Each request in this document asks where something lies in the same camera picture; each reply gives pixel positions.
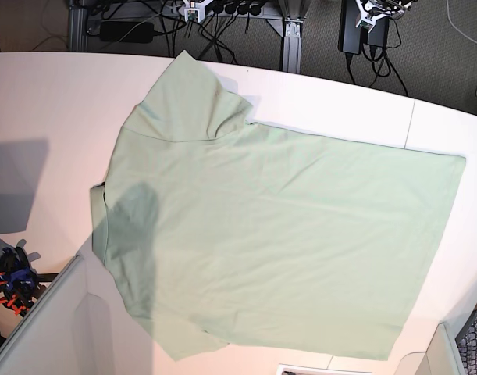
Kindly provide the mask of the light green T-shirt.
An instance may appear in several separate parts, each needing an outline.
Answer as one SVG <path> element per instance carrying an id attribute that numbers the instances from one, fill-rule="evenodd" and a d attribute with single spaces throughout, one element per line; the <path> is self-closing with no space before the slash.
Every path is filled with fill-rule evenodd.
<path id="1" fill-rule="evenodd" d="M 465 158 L 249 123 L 250 109 L 180 53 L 91 190 L 94 254 L 175 360 L 229 344 L 387 359 Z"/>

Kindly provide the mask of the black power strip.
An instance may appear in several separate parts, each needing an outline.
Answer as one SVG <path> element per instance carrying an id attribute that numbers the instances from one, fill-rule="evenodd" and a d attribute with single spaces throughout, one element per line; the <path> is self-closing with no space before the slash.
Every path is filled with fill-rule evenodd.
<path id="1" fill-rule="evenodd" d="M 211 1 L 205 8 L 212 14 L 226 14 L 228 16 L 260 16 L 262 9 L 269 1 L 226 0 Z"/>

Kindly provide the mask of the black power brick pair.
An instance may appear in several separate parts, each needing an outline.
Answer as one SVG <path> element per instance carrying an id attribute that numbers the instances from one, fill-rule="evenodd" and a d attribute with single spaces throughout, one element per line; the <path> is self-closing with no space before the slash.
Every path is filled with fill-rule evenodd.
<path id="1" fill-rule="evenodd" d="M 341 1 L 339 51 L 359 55 L 363 45 L 385 48 L 390 20 L 387 17 L 377 20 L 373 29 L 367 31 L 364 28 L 356 27 L 359 13 L 356 1 Z"/>

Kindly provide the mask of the black power adapter left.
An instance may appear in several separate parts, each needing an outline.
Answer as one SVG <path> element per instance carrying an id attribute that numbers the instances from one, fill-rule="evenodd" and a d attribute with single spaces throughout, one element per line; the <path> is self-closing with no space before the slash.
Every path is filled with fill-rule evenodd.
<path id="1" fill-rule="evenodd" d="M 136 23 L 132 21 L 102 22 L 99 30 L 101 41 L 147 44 L 155 35 L 152 23 Z"/>

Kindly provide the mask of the grey partition panel left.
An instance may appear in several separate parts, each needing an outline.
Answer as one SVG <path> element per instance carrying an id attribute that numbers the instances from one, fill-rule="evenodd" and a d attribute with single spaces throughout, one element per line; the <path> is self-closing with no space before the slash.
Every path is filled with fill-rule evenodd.
<path id="1" fill-rule="evenodd" d="M 73 318 L 86 292 L 85 263 L 77 256 L 0 348 L 0 374 L 79 374 Z"/>

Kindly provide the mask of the grey partition panel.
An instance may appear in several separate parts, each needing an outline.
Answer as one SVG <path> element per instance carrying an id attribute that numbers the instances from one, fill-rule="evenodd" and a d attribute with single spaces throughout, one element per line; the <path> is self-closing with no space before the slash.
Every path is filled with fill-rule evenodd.
<path id="1" fill-rule="evenodd" d="M 440 323 L 424 352 L 407 354 L 395 375 L 462 375 L 465 374 L 460 353 L 447 323 Z"/>
<path id="2" fill-rule="evenodd" d="M 0 348 L 0 374 L 79 374 L 73 318 L 86 292 L 85 263 L 77 256 Z"/>

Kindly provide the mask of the blue orange clamp tool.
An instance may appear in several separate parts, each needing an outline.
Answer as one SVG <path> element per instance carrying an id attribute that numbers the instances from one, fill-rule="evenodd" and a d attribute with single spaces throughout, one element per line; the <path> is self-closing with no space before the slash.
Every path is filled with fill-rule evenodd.
<path id="1" fill-rule="evenodd" d="M 37 274 L 21 247 L 4 248 L 0 256 L 0 304 L 25 317 L 34 305 Z"/>

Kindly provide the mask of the grey partition panel right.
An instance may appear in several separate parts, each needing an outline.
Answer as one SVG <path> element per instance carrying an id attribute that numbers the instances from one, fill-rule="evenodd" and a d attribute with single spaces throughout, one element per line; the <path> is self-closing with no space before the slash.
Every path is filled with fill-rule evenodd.
<path id="1" fill-rule="evenodd" d="M 447 323 L 440 323 L 424 352 L 407 354 L 395 375 L 462 375 L 465 374 L 460 353 Z"/>

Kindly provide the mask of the grey patterned chair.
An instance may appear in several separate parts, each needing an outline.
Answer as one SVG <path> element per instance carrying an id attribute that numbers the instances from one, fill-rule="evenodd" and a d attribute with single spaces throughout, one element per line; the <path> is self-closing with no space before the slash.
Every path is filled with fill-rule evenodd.
<path id="1" fill-rule="evenodd" d="M 465 373 L 477 375 L 477 305 L 456 337 L 456 343 Z"/>

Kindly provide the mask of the aluminium frame post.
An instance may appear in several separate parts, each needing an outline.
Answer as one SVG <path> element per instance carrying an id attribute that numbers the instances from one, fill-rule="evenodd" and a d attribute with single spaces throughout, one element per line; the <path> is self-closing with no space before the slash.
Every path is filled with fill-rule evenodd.
<path id="1" fill-rule="evenodd" d="M 279 19 L 268 19 L 268 24 L 282 38 L 283 72 L 299 74 L 301 70 L 302 30 L 311 4 L 309 0 L 279 0 Z"/>

